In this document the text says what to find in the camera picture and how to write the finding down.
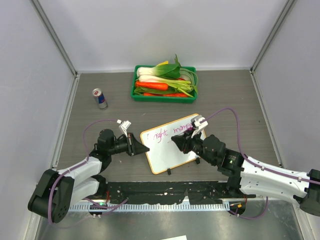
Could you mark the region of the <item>yellow framed whiteboard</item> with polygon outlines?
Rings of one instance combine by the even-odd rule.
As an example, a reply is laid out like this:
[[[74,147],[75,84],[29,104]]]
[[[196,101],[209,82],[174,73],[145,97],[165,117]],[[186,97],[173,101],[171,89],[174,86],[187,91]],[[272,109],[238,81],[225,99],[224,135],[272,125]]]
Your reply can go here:
[[[187,154],[182,153],[171,140],[172,136],[191,128],[191,119],[197,116],[198,114],[194,113],[145,130],[140,134],[142,144],[149,148],[146,157],[153,174],[166,172],[199,157],[192,151]]]

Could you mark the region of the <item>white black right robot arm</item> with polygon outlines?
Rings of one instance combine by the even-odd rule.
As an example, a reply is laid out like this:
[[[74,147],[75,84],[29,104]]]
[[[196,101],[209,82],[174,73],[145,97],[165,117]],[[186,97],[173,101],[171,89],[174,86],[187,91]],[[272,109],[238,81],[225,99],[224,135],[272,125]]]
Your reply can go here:
[[[228,177],[226,193],[233,198],[240,194],[256,195],[287,201],[304,212],[320,215],[320,172],[294,171],[256,160],[228,149],[213,134],[201,138],[191,131],[171,137],[184,154],[195,153]]]

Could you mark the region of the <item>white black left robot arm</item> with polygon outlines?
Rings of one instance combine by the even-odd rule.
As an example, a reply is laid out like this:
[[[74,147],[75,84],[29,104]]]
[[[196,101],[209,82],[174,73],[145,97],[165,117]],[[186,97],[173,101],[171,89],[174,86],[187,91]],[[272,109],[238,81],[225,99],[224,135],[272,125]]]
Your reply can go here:
[[[104,129],[87,158],[69,168],[48,169],[42,174],[27,209],[51,223],[59,223],[69,208],[82,199],[93,196],[100,200],[106,195],[106,179],[100,173],[109,166],[113,155],[136,156],[149,150],[132,133],[116,137],[111,129]]]

